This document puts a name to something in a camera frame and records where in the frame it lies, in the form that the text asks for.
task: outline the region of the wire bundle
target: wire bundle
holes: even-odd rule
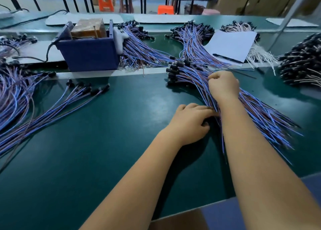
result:
[[[239,23],[233,21],[232,24],[222,26],[221,31],[224,32],[241,32],[241,31],[255,31],[256,27],[253,26],[251,22],[243,22],[240,21]],[[255,41],[250,49],[250,52],[247,55],[247,62],[251,65],[252,68],[258,68],[257,62],[263,63],[268,62],[274,72],[274,62],[276,62],[276,58],[270,53],[265,51],[261,46],[257,44],[260,41],[260,34],[256,35]]]
[[[0,157],[12,151],[0,172],[10,163],[14,151],[24,139],[80,109],[109,89],[109,85],[102,89],[92,89],[90,84],[84,85],[83,82],[75,85],[69,79],[58,101],[46,112],[35,117],[35,105],[32,98],[35,90],[41,81],[54,77],[56,73],[32,72],[26,70],[18,62],[2,63],[0,71]],[[84,102],[77,106],[74,105],[83,98],[86,98]],[[32,107],[31,118],[27,118],[30,107]]]
[[[183,44],[183,50],[180,52],[179,58],[191,60],[198,67],[207,65],[218,69],[228,67],[227,64],[215,59],[203,47],[203,42],[209,41],[214,34],[214,29],[209,25],[195,24],[191,20],[181,27],[171,29],[171,32],[171,35],[166,34],[165,37]]]
[[[184,60],[183,62],[176,61],[172,63],[166,71],[168,72],[168,86],[175,84],[190,84],[195,86],[199,91],[204,103],[207,106],[213,107],[215,111],[219,112],[219,107],[214,98],[211,96],[208,87],[207,77],[212,74],[212,70],[206,67],[195,69],[194,67],[191,67],[189,60]],[[282,115],[280,112],[268,106],[267,104],[261,102],[259,99],[255,98],[245,90],[240,89],[239,99],[264,137],[282,155],[282,157],[290,163],[290,161],[281,153],[279,148],[292,148],[290,143],[287,141],[287,137],[290,136],[289,131],[297,133],[295,129],[299,128],[299,126],[296,125],[291,119]],[[220,119],[216,118],[216,121],[221,127]],[[223,133],[222,148],[224,153]]]
[[[138,24],[136,21],[128,21],[118,25],[118,29],[122,29],[129,35],[129,38],[124,40],[123,54],[120,57],[119,65],[125,69],[139,69],[145,66],[166,67],[173,60],[169,54],[152,49],[142,41],[155,38],[148,35],[142,26],[138,27]]]
[[[22,46],[30,43],[36,43],[37,39],[34,37],[28,37],[26,34],[18,35],[18,37],[0,37],[0,59],[11,56],[14,52],[20,55],[19,49]]]
[[[279,57],[279,61],[282,61],[279,72],[284,83],[321,87],[321,33],[307,36]]]

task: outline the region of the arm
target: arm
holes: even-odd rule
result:
[[[170,124],[90,215],[80,230],[147,230],[165,177],[177,152],[203,138],[216,113],[206,106],[180,105]]]
[[[321,210],[310,191],[256,128],[239,101],[231,72],[209,76],[219,104],[224,141],[248,230],[321,229]]]

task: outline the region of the blue box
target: blue box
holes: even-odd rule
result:
[[[71,72],[116,70],[119,57],[116,53],[113,21],[110,20],[107,37],[72,40],[70,31],[74,28],[68,22],[53,42],[67,62]]]

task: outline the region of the pen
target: pen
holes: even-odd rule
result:
[[[222,58],[222,59],[226,59],[226,60],[229,60],[229,61],[232,61],[232,62],[235,62],[235,63],[243,64],[243,62],[241,62],[241,61],[238,61],[236,59],[231,59],[231,58],[219,55],[219,54],[213,54],[213,56],[218,57],[218,58]]]

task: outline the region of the workbench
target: workbench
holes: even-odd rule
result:
[[[13,20],[2,21],[0,28],[37,15],[46,13],[20,13]],[[122,17],[128,21],[133,15]],[[273,30],[278,28],[265,17],[194,17],[196,22],[215,29],[233,20],[251,21],[262,31],[262,46],[269,44]],[[44,21],[1,30],[0,35],[18,31],[50,40],[61,27],[46,26]],[[176,56],[182,50],[179,43],[163,36],[175,24],[143,26],[156,37],[149,43],[153,48]],[[320,30],[286,29],[272,52],[280,55],[312,32]],[[283,84],[272,69],[264,75],[243,72],[256,77],[235,73],[244,90],[302,127],[299,132],[304,136],[293,134],[290,139],[294,150],[283,150],[292,170],[299,177],[321,171],[321,101]],[[1,229],[78,229],[170,122],[178,105],[203,104],[197,90],[166,87],[166,78],[164,72],[144,76],[133,72],[81,79],[96,87],[110,83],[110,91],[21,145],[20,152],[0,174]],[[45,82],[52,88],[43,98],[36,95],[37,114],[52,106],[66,87],[66,79]],[[179,151],[165,180],[154,220],[235,196],[220,139],[219,128],[213,122],[203,140]]]

